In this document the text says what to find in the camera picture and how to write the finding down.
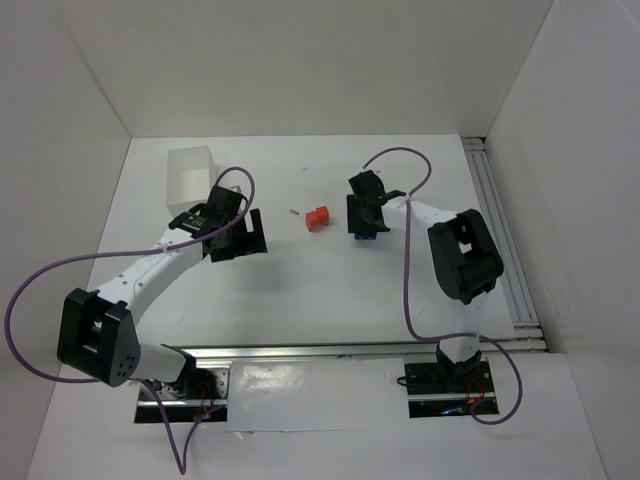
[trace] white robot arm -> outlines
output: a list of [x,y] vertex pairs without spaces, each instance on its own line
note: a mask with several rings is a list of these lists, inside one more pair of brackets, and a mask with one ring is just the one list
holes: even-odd
[[[476,210],[456,213],[435,208],[397,190],[386,193],[370,170],[349,179],[349,184],[353,194],[347,196],[347,223],[349,233],[359,240],[374,240],[390,229],[405,231],[407,201],[411,202],[414,230],[429,241],[438,284],[455,301],[451,333],[479,333],[488,294],[504,271],[482,215]],[[479,340],[441,340],[437,356],[453,383],[478,364]]]
[[[390,229],[405,231],[407,200],[407,198],[397,197],[382,206],[385,224]],[[450,210],[442,210],[412,199],[410,201],[412,231],[419,233],[426,241],[429,241],[431,227],[438,223],[455,220],[458,216],[456,212]],[[454,311],[452,333],[480,333],[487,297],[488,293],[483,292],[467,305],[451,300]],[[442,340],[439,347],[440,351],[456,364],[472,358],[480,350],[480,342],[477,337],[449,338]]]
[[250,211],[252,232],[242,219],[222,235],[180,246],[230,223],[243,198],[238,192],[213,187],[206,203],[169,224],[154,246],[160,253],[140,258],[92,292],[71,292],[64,302],[58,359],[113,387],[130,379],[151,379],[189,392],[210,375],[180,350],[140,344],[135,327],[162,292],[204,257],[217,262],[267,251],[258,209]]

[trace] white enclosure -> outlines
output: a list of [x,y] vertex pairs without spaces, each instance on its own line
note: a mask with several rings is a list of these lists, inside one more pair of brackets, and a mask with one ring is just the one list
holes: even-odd
[[[369,286],[349,291],[369,252],[350,250],[344,225],[347,178],[367,156],[401,142],[433,156],[427,201],[479,206],[503,253],[514,254],[486,333],[517,337],[512,326],[528,309],[526,320],[539,319],[552,352],[516,356],[521,412],[495,430],[469,418],[408,422],[389,381],[399,368],[391,360],[345,367],[362,374],[361,390],[338,383],[328,403],[318,401],[319,390],[291,390],[279,400],[288,405],[284,417],[269,416],[275,403],[251,403],[242,390],[251,384],[239,385],[229,424],[196,435],[188,475],[635,478],[639,22],[636,0],[6,0],[0,303],[51,261],[151,245],[171,218],[167,205],[201,197],[184,188],[194,185],[189,172],[206,171],[207,185],[195,189],[206,190],[216,170],[241,164],[255,171],[271,253],[218,273],[199,265],[152,308],[157,327],[146,319],[141,335],[173,344],[407,341],[399,237],[388,237],[363,270]],[[460,137],[486,139],[469,144],[465,158]],[[178,180],[168,184],[168,151],[201,145],[215,168],[206,158],[171,167]],[[419,164],[389,162],[375,168],[394,183],[421,173]],[[334,229],[311,234],[291,213],[323,204]],[[353,262],[352,270],[331,280],[332,262]],[[428,262],[415,262],[420,328],[443,333],[448,314],[432,296]],[[36,281],[14,312],[25,357],[57,373],[63,299],[127,264],[76,264]],[[198,275],[215,293],[203,287],[206,301],[187,305]],[[233,292],[238,285],[243,293]],[[525,293],[514,300],[516,285],[529,287],[532,301]],[[338,301],[322,310],[314,292]],[[356,320],[349,294],[367,299]],[[297,300],[285,309],[291,295]],[[220,306],[225,315],[210,314]],[[2,345],[3,478],[177,478],[163,427],[132,423],[137,388],[58,385],[54,394]],[[512,373],[502,358],[490,360],[505,412]],[[323,374],[329,367],[314,368],[300,367],[298,378],[333,388]],[[354,415],[362,392],[375,401]],[[298,429],[311,431],[283,433]]]

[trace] white floor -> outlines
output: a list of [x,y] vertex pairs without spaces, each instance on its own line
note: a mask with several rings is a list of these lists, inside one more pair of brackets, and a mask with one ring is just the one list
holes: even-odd
[[[143,341],[410,340],[400,303],[402,237],[381,235],[376,242],[356,244],[347,236],[347,179],[379,150],[410,146],[434,164],[422,198],[447,209],[478,208],[459,138],[137,139],[101,251],[150,246],[160,237],[170,220],[164,206],[167,151],[203,144],[218,164],[241,165],[255,176],[255,206],[263,214],[269,253],[214,265],[203,261],[143,317]],[[388,189],[408,190],[425,171],[408,154],[383,158],[373,168],[381,171]],[[227,185],[237,183],[246,192],[239,175]],[[302,215],[320,205],[329,207],[332,224],[309,233]],[[90,287],[129,262],[96,262]],[[413,267],[418,330],[425,335],[449,331],[451,304],[435,286],[426,245],[416,242]],[[513,334],[501,288],[492,294],[482,330],[502,338]],[[490,355],[490,362],[504,413],[514,402],[515,380],[500,355]],[[521,354],[516,362],[524,402],[519,414],[499,427],[480,426],[468,417],[410,420],[406,393],[395,383],[402,372],[399,360],[234,363],[238,375],[232,372],[229,421],[199,429],[187,478],[604,479],[564,357]],[[66,366],[61,373],[78,375]],[[133,385],[57,385],[29,478],[178,478],[164,427],[133,424],[137,392]],[[175,426],[180,448],[188,428]]]
[[[605,480],[564,356],[518,354],[515,361],[524,401],[498,427],[470,417],[410,420],[404,390],[393,378],[397,360],[361,367],[329,361],[360,374],[365,369],[358,392],[371,400],[363,399],[358,409],[353,401],[336,401],[352,392],[353,382],[340,375],[323,381],[313,362],[289,365],[295,374],[287,375],[299,383],[295,389],[286,381],[267,387],[263,380],[247,397],[251,389],[232,385],[229,422],[199,427],[186,478]],[[498,405],[506,412],[515,399],[513,373],[500,355],[490,355],[490,362]],[[273,367],[262,368],[265,374],[255,376],[269,378]],[[62,374],[73,372],[65,367]],[[57,385],[29,480],[180,478],[164,426],[133,424],[137,392],[132,385]],[[308,401],[292,403],[290,394]],[[189,427],[174,426],[180,450]]]

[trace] small red object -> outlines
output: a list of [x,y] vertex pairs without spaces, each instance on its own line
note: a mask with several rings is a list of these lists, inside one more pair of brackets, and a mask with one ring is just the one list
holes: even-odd
[[320,225],[320,218],[318,217],[318,213],[315,211],[307,213],[305,223],[307,224],[307,229],[310,232],[313,232],[318,227],[318,225]]
[[307,229],[313,232],[320,225],[329,225],[329,209],[325,206],[316,208],[313,212],[307,213],[305,216]]
[[327,207],[322,206],[316,208],[316,213],[320,219],[320,225],[324,225],[325,227],[329,225],[329,209]]

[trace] purple cable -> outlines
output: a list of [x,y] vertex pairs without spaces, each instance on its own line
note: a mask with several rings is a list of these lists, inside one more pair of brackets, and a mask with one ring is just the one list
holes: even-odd
[[431,178],[431,173],[433,172],[433,166],[431,165],[431,161],[424,154],[422,154],[421,152],[418,152],[417,150],[414,150],[408,147],[393,147],[393,148],[388,148],[386,150],[383,150],[382,152],[375,155],[367,163],[365,163],[362,168],[363,169],[367,168],[369,164],[371,164],[374,160],[381,157],[385,153],[396,152],[396,151],[414,153],[420,158],[422,158],[426,162],[428,167],[428,172],[425,178],[409,192],[409,195],[407,197],[407,219],[405,223],[406,231],[405,231],[405,238],[404,238],[404,268],[403,268],[403,279],[402,279],[402,305],[404,309],[404,319],[407,324],[407,330],[409,330],[409,333],[413,338],[415,338],[418,342],[421,342],[421,343],[440,343],[440,341],[442,340],[448,340],[451,338],[477,337],[478,339],[484,342],[490,343],[491,345],[496,347],[500,353],[504,355],[504,357],[509,362],[509,365],[511,365],[511,368],[513,369],[513,373],[516,376],[516,382],[518,383],[518,396],[516,398],[516,403],[514,404],[513,408],[504,417],[499,418],[497,420],[484,420],[478,417],[475,413],[476,408],[479,405],[490,401],[491,400],[490,398],[473,403],[473,405],[471,405],[471,410],[470,410],[471,416],[476,422],[482,423],[483,425],[499,425],[501,423],[506,422],[511,417],[513,417],[518,411],[518,409],[520,408],[520,405],[522,404],[522,396],[523,396],[522,377],[520,376],[520,371],[518,370],[518,367],[516,366],[509,352],[507,352],[502,347],[502,345],[500,345],[500,343],[498,343],[496,340],[489,338],[485,335],[480,335],[475,333],[450,333],[447,335],[439,335],[437,337],[423,337],[421,335],[418,335],[418,333],[413,328],[413,323],[411,321],[411,312],[409,310],[409,273],[410,273],[410,265],[411,265],[411,195],[417,192],[422,186],[424,186],[429,181],[429,178]]
[[189,433],[187,434],[187,439],[184,442],[184,448],[182,450],[182,460],[180,460],[180,454],[178,453],[176,440],[175,438],[173,438],[173,432],[171,431],[171,423],[169,422],[169,417],[167,416],[167,411],[164,408],[164,405],[162,404],[162,399],[160,398],[160,395],[158,395],[158,392],[155,391],[155,389],[153,388],[153,385],[151,384],[151,382],[149,382],[149,380],[142,380],[140,383],[144,385],[147,390],[149,390],[149,393],[151,393],[151,395],[153,396],[153,398],[158,404],[158,408],[160,409],[160,415],[162,416],[162,421],[164,422],[164,426],[167,429],[167,437],[169,437],[169,443],[171,444],[171,451],[173,452],[173,456],[175,457],[176,463],[178,464],[178,470],[180,471],[180,474],[184,475],[185,473],[187,473],[187,450],[189,448],[189,442],[191,441],[191,437],[195,433],[196,428],[198,428],[198,425],[200,425],[200,422],[202,422],[202,420],[207,415],[210,415],[211,413],[215,412],[216,410],[222,407],[220,405],[214,405],[213,407],[208,409],[205,413],[203,413],[202,415],[198,415],[198,417],[196,417],[195,421],[193,422],[193,426],[191,427],[191,429],[189,430]]
[[[253,197],[255,196],[255,190],[256,190],[255,189],[256,185],[255,185],[255,182],[253,181],[253,177],[251,176],[251,174],[242,167],[229,167],[218,176],[218,179],[216,180],[215,185],[218,185],[222,177],[224,177],[227,173],[232,171],[238,171],[238,172],[244,173],[246,177],[249,179],[249,183],[251,185],[251,194],[249,195],[249,199],[247,200],[247,203],[244,209],[238,214],[236,218],[231,220],[226,225],[220,227],[218,230],[211,232],[207,235],[204,235],[200,238],[189,240],[188,242],[171,245],[167,248],[167,250],[176,250],[183,247],[189,247],[191,245],[195,245],[196,243],[201,243],[201,242],[210,240],[213,237],[216,237],[217,235],[220,235],[226,232],[227,230],[232,228],[234,225],[236,225],[240,220],[244,218],[244,216],[249,211],[249,208],[251,208],[251,204],[253,203]],[[70,257],[70,258],[65,258],[63,260],[58,260],[57,262],[53,262],[49,265],[46,265],[42,267],[40,270],[31,274],[24,282],[22,282],[22,284],[18,287],[16,292],[11,296],[11,299],[9,300],[9,304],[7,305],[7,310],[5,311],[5,314],[4,314],[4,336],[7,340],[7,345],[9,346],[9,351],[11,352],[11,354],[15,357],[18,363],[20,363],[20,365],[22,365],[24,368],[29,370],[34,375],[37,375],[38,377],[44,378],[46,380],[51,380],[54,382],[61,382],[61,383],[97,382],[98,380],[95,380],[93,378],[78,379],[78,378],[58,377],[56,375],[51,375],[49,373],[45,373],[41,370],[38,370],[36,367],[31,365],[29,362],[27,362],[27,360],[22,356],[22,354],[16,348],[16,344],[13,341],[13,335],[11,334],[11,314],[13,313],[13,308],[15,307],[16,302],[18,301],[18,298],[20,298],[20,295],[22,295],[22,293],[36,278],[40,277],[41,275],[48,272],[49,270],[53,270],[54,268],[61,267],[63,265],[68,265],[70,263],[81,262],[84,260],[94,260],[96,258],[139,257],[143,255],[157,255],[159,253],[163,253],[162,248],[153,248],[150,250],[132,250],[132,251],[122,251],[122,252],[91,253],[88,255],[79,255],[77,257]]]

